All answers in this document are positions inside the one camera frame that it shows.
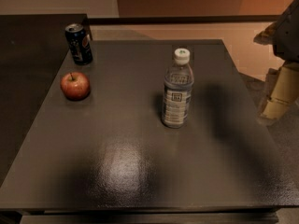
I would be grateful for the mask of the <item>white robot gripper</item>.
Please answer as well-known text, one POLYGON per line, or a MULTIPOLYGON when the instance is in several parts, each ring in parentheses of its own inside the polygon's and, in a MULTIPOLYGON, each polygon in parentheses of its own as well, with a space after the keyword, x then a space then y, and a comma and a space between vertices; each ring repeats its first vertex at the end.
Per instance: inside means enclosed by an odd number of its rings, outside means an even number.
POLYGON ((286 61, 278 70, 268 70, 258 106, 258 121, 278 121, 299 97, 299 0, 293 0, 253 41, 271 45, 274 54, 286 61))

